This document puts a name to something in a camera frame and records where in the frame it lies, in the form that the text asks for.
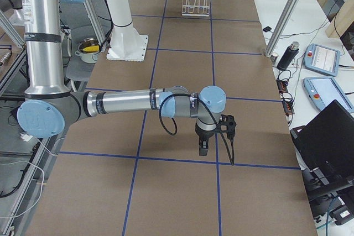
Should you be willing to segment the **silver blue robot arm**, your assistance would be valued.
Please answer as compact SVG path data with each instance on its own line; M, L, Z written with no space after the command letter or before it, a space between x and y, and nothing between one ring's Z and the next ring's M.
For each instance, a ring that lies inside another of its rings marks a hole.
M64 84L60 1L22 0L30 85L17 112L21 128L36 138L49 138L78 120L99 114L157 110L160 117L195 119L199 154L205 156L209 139L222 133L226 124L225 92L217 86L207 86L200 93L189 93L181 86L125 92L71 91Z

